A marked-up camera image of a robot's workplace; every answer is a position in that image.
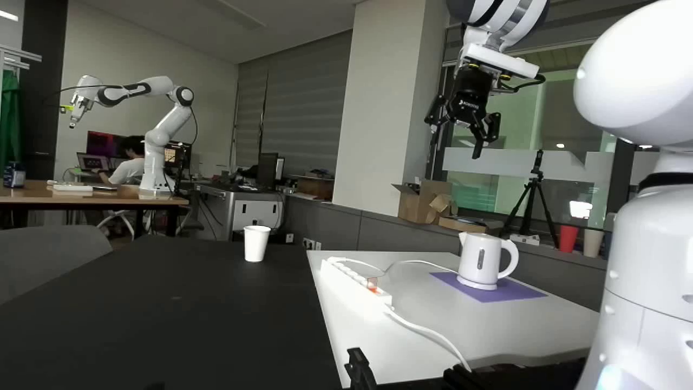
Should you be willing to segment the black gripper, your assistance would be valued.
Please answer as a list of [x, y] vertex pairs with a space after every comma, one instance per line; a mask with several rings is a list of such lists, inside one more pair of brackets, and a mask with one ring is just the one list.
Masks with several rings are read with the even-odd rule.
[[499, 139], [500, 127], [500, 115], [484, 110], [489, 91], [489, 73], [479, 67], [458, 67], [445, 91], [434, 99], [425, 122], [428, 125], [441, 125], [444, 122], [465, 124], [474, 136], [473, 160], [477, 160], [484, 141]]

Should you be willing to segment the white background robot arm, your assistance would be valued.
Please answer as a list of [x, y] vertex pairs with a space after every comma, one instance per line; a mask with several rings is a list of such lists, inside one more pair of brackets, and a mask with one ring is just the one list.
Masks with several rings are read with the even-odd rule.
[[146, 196], [171, 196], [173, 183], [164, 173], [164, 147], [190, 122], [194, 93], [169, 75], [148, 75], [134, 83], [101, 83], [95, 75], [79, 75], [69, 87], [69, 101], [62, 109], [68, 125], [73, 127], [90, 109], [115, 109], [123, 101], [164, 99], [167, 109], [142, 131], [142, 177], [138, 190]]

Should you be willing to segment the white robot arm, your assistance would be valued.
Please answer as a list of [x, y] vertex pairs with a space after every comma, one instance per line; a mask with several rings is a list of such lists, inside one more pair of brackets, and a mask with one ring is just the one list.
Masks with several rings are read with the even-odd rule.
[[[465, 125], [474, 149], [499, 136], [488, 98], [539, 67], [507, 49], [547, 0], [445, 0], [462, 24], [448, 91], [426, 122]], [[596, 338], [576, 390], [693, 390], [693, 0], [652, 0], [607, 29], [582, 56], [582, 120], [659, 160], [613, 218]]]

